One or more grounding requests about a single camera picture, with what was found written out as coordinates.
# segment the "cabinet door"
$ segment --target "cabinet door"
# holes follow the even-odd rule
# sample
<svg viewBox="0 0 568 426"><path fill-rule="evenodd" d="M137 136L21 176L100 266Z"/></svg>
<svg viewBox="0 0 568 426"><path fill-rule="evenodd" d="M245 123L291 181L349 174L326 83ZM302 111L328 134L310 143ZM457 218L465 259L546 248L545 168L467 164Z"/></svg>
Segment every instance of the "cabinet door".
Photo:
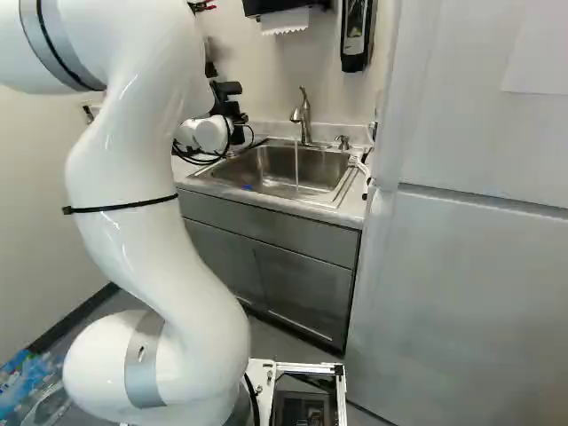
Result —
<svg viewBox="0 0 568 426"><path fill-rule="evenodd" d="M351 270L260 243L254 252L270 313L343 349Z"/></svg>
<svg viewBox="0 0 568 426"><path fill-rule="evenodd" d="M203 261L245 303L265 309L255 256L248 239L185 220L185 228Z"/></svg>
<svg viewBox="0 0 568 426"><path fill-rule="evenodd" d="M405 190L383 259L366 235L350 399L401 426L565 426L568 220L471 201Z"/></svg>

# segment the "baseboard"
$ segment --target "baseboard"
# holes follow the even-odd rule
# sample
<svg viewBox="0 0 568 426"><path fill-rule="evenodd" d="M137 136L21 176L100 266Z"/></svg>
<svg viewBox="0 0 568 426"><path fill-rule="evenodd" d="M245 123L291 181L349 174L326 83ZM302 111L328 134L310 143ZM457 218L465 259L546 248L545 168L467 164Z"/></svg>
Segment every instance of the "baseboard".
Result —
<svg viewBox="0 0 568 426"><path fill-rule="evenodd" d="M119 290L120 289L116 284L109 282L100 291L89 297L89 299L69 313L55 326L43 333L35 340L35 342L31 343L27 349L33 353L44 353L48 351L61 337L69 333L77 324L91 315L99 306L118 293Z"/></svg>

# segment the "black cable tie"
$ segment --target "black cable tie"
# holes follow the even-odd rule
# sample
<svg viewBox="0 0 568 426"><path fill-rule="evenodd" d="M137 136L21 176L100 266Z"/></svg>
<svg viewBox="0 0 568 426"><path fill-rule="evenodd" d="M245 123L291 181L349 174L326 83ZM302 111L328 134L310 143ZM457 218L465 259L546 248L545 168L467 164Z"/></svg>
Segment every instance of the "black cable tie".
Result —
<svg viewBox="0 0 568 426"><path fill-rule="evenodd" d="M167 202L167 201L175 200L177 197L178 197L178 194L175 193L173 195L168 195L167 197L155 198L153 200L129 202L129 203L126 203L126 204L117 204L117 205L114 205L114 206L81 207L79 209L75 209L71 206L66 206L62 210L63 210L63 214L65 216L80 214L80 213L100 213L101 211L135 209L136 207L151 206L153 204L160 204L161 202Z"/></svg>

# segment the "silver band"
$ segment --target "silver band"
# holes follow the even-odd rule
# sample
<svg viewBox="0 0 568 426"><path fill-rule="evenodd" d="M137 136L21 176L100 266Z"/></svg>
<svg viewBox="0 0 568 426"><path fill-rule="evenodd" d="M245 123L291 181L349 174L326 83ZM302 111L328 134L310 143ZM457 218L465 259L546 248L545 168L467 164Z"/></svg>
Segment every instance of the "silver band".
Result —
<svg viewBox="0 0 568 426"><path fill-rule="evenodd" d="M20 0L20 21L35 55L60 82L75 91L106 88L77 57L61 21L57 0Z"/></svg>
<svg viewBox="0 0 568 426"><path fill-rule="evenodd" d="M165 406L156 381L156 355L165 324L154 311L147 312L130 338L124 359L124 386L133 406Z"/></svg>

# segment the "paper towel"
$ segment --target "paper towel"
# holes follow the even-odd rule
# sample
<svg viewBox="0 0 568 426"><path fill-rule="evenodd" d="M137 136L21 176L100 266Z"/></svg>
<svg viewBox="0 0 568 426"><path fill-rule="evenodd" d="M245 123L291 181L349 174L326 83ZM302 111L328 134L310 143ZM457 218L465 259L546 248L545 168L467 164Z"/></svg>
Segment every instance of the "paper towel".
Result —
<svg viewBox="0 0 568 426"><path fill-rule="evenodd" d="M289 11L266 13L260 17L263 36L303 31L310 25L310 8L298 7Z"/></svg>

